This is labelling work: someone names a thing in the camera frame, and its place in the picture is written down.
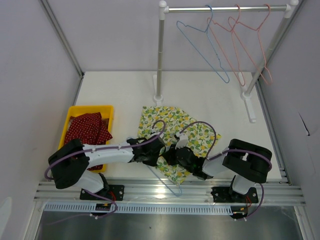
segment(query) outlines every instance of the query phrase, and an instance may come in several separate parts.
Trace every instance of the red wire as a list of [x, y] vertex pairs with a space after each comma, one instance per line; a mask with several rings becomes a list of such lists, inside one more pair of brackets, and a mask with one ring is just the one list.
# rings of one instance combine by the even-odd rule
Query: red wire
[[[237, 24], [240, 24], [240, 25], [243, 25], [244, 27], [246, 27], [246, 28], [248, 28], [248, 29], [251, 29], [251, 30], [257, 32], [260, 49], [261, 49], [261, 51], [262, 51], [262, 55], [263, 55], [263, 59], [264, 59], [264, 69], [268, 72], [268, 74], [269, 74], [269, 76], [270, 76], [270, 82], [268, 82], [268, 81], [265, 79], [265, 77], [263, 76], [263, 74], [262, 74], [261, 71], [260, 71], [260, 75], [261, 75], [261, 77], [263, 78], [263, 80], [265, 81], [265, 83], [266, 83], [267, 85], [270, 85], [270, 84], [272, 84], [273, 80], [272, 80], [271, 73], [270, 73], [269, 69], [267, 68], [267, 60], [266, 60], [265, 52], [264, 52], [264, 49], [263, 49], [263, 46], [262, 46], [261, 38], [260, 38], [260, 28], [261, 28], [262, 25], [265, 23], [265, 21], [267, 20], [267, 18], [268, 18], [269, 15], [270, 15], [270, 12], [271, 12], [270, 5], [268, 5], [268, 4], [265, 4], [265, 5], [268, 7], [269, 12], [268, 12], [267, 16], [265, 17], [265, 19], [261, 22], [261, 24], [260, 24], [259, 27], [257, 27], [257, 28], [250, 27], [250, 26], [248, 26], [248, 25], [246, 25], [246, 24], [244, 24], [244, 23], [242, 23], [242, 22], [239, 21], [240, 14], [241, 14], [241, 9], [240, 9], [240, 6], [237, 5], [237, 4], [236, 4], [236, 6], [239, 8], [239, 12], [238, 12], [238, 17], [237, 17], [237, 19], [234, 19], [234, 18], [231, 17], [231, 16], [228, 18], [228, 24], [229, 24], [229, 26], [230, 26], [231, 29], [225, 28], [224, 26], [220, 25], [218, 22], [214, 21], [213, 19], [211, 19], [211, 21], [213, 22], [214, 25], [218, 25], [218, 26], [221, 27], [222, 29], [224, 29], [224, 30], [226, 30], [227, 32], [231, 33], [233, 48], [234, 48], [234, 51], [235, 51], [235, 55], [236, 55], [236, 59], [237, 59], [237, 64], [238, 64], [238, 66], [237, 66], [237, 67], [238, 67], [238, 71], [242, 74], [243, 80], [245, 80], [245, 79], [244, 79], [244, 76], [243, 76], [243, 72], [240, 70], [240, 61], [239, 61], [238, 51], [237, 51], [237, 48], [236, 48], [236, 45], [235, 45], [234, 35], [235, 35], [236, 38], [238, 39], [239, 43], [241, 44], [242, 48], [244, 49], [245, 53], [248, 55], [249, 59], [251, 60], [251, 62], [253, 63], [254, 67], [257, 69], [257, 71], [260, 71], [260, 69], [258, 68], [258, 66], [256, 65], [256, 63], [255, 63], [254, 60], [252, 59], [252, 57], [251, 57], [251, 55], [249, 54], [249, 51], [247, 50], [247, 48], [244, 46], [244, 44], [241, 42], [240, 38], [238, 37], [238, 35], [237, 35], [236, 31], [235, 31], [235, 26], [236, 26]], [[230, 23], [230, 19], [232, 19], [232, 20], [234, 21], [234, 25], [232, 25], [232, 24]], [[240, 84], [241, 86], [244, 86], [244, 85], [246, 84], [246, 81], [244, 81], [244, 84], [241, 83], [241, 81], [240, 81], [239, 77], [237, 76], [237, 74], [236, 74], [233, 66], [231, 65], [231, 63], [230, 63], [230, 61], [228, 60], [228, 58], [227, 58], [224, 50], [222, 49], [222, 46], [220, 45], [217, 37], [215, 36], [214, 31], [212, 30], [211, 26], [210, 26], [209, 28], [210, 28], [210, 31], [211, 31], [212, 35], [214, 36], [215, 40], [217, 41], [217, 43], [218, 43], [218, 45], [219, 45], [219, 47], [220, 47], [223, 55], [225, 56], [227, 62], [229, 63], [229, 65], [230, 65], [233, 73], [235, 74], [235, 77], [236, 77], [237, 80], [239, 81], [239, 84]]]
[[116, 199], [115, 194], [114, 194], [112, 191], [110, 191], [110, 194], [111, 194], [111, 196], [112, 196], [112, 198], [113, 198], [113, 201], [116, 201], [117, 199]]
[[251, 202], [251, 200], [250, 200], [250, 197], [246, 196], [246, 199], [248, 199], [248, 201], [249, 201], [249, 203], [250, 203], [250, 205], [248, 206], [248, 208], [250, 208], [251, 205], [252, 205], [252, 202]]
[[245, 207], [246, 207], [246, 213], [248, 213], [248, 199], [247, 196], [245, 196]]

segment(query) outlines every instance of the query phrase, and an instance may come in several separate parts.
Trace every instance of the white tabletop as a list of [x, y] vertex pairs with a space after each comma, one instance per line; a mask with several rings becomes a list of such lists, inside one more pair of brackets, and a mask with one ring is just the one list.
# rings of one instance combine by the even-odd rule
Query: white tabletop
[[[154, 106], [153, 71], [89, 71], [84, 75], [76, 105], [113, 105], [114, 119], [111, 144], [136, 137], [143, 106]], [[267, 181], [278, 182], [281, 174], [270, 140], [266, 121], [254, 88], [252, 104], [257, 117], [250, 123], [240, 98], [240, 87], [233, 73], [225, 84], [214, 72], [168, 71], [162, 74], [163, 106], [179, 107], [198, 121], [213, 125], [222, 137], [211, 155], [225, 149], [230, 140], [240, 139], [269, 149], [273, 168]], [[251, 79], [251, 73], [244, 77]], [[104, 173], [108, 178], [155, 179], [142, 163], [111, 163]], [[223, 172], [215, 179], [232, 179], [234, 173]], [[187, 180], [196, 180], [189, 176]]]

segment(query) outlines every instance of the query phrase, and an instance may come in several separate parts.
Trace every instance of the blue wire hanger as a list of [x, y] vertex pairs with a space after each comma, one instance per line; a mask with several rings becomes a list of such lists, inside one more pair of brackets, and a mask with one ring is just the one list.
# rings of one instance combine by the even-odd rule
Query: blue wire hanger
[[[206, 7], [209, 7], [209, 8], [211, 9], [211, 18], [210, 18], [210, 22], [209, 22], [208, 25], [206, 26], [206, 29], [205, 29], [205, 30], [198, 29], [198, 28], [196, 28], [196, 27], [194, 27], [194, 26], [185, 25], [182, 21], [176, 21], [176, 27], [180, 30], [180, 32], [183, 34], [183, 36], [189, 41], [189, 43], [194, 47], [194, 49], [201, 55], [201, 57], [206, 61], [206, 63], [209, 64], [209, 66], [213, 69], [213, 71], [215, 71], [216, 74], [218, 74], [219, 77], [220, 77], [226, 84], [228, 84], [228, 83], [230, 82], [230, 78], [229, 78], [226, 70], [221, 66], [221, 61], [220, 61], [220, 58], [219, 58], [219, 56], [218, 56], [218, 53], [217, 53], [217, 51], [216, 51], [216, 49], [215, 49], [215, 47], [214, 47], [213, 42], [211, 41], [211, 39], [210, 39], [210, 37], [209, 37], [209, 35], [208, 35], [208, 29], [209, 29], [209, 26], [210, 26], [210, 24], [211, 24], [211, 22], [212, 22], [211, 20], [212, 20], [212, 18], [213, 18], [213, 16], [214, 16], [214, 11], [212, 10], [211, 6], [206, 5]], [[199, 32], [201, 32], [201, 33], [205, 33], [205, 34], [206, 34], [207, 38], [209, 39], [210, 45], [211, 45], [211, 47], [213, 48], [214, 53], [215, 53], [216, 57], [217, 57], [218, 60], [219, 60], [220, 68], [222, 68], [222, 70], [223, 70], [224, 73], [226, 74], [226, 76], [227, 76], [227, 78], [228, 78], [228, 81], [225, 81], [225, 79], [217, 72], [217, 70], [214, 68], [214, 66], [212, 66], [212, 65], [209, 63], [209, 61], [205, 58], [205, 56], [204, 56], [204, 55], [198, 50], [198, 48], [191, 42], [191, 40], [187, 37], [187, 35], [184, 33], [184, 31], [182, 31], [182, 29], [179, 27], [179, 25], [178, 25], [179, 23], [182, 24], [184, 27], [189, 27], [189, 28], [195, 29], [195, 30], [197, 30], [197, 31], [199, 31]]]

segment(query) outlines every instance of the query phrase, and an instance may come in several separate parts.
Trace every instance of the metal floor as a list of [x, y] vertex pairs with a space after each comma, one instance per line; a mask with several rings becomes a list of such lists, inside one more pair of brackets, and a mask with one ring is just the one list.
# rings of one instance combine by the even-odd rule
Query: metal floor
[[95, 220], [44, 211], [38, 240], [302, 240], [293, 207], [262, 207], [247, 222], [230, 216], [114, 214]]

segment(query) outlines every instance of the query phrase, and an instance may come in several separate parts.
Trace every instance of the lemon print cloth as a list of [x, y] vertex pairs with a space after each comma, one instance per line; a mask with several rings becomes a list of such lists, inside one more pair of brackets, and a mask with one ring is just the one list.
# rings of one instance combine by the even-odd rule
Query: lemon print cloth
[[[163, 141], [167, 148], [169, 148], [171, 144], [177, 143], [177, 140], [175, 139], [176, 133], [180, 132], [188, 124], [197, 121], [177, 107], [144, 106], [142, 108], [142, 114], [138, 128], [138, 138], [148, 139], [150, 138], [152, 131], [161, 130], [163, 127], [161, 122], [156, 124], [154, 127], [155, 130], [152, 130], [152, 126], [157, 120], [163, 120], [166, 124]], [[189, 139], [187, 146], [194, 152], [196, 156], [205, 157], [215, 139], [215, 134], [212, 129], [205, 124], [198, 123], [187, 128], [184, 133]], [[218, 143], [221, 135], [217, 133], [216, 138], [217, 139], [214, 145]], [[186, 177], [190, 175], [190, 172], [179, 165], [168, 165], [167, 161], [162, 156], [158, 158], [156, 168], [177, 185], [181, 184]]]

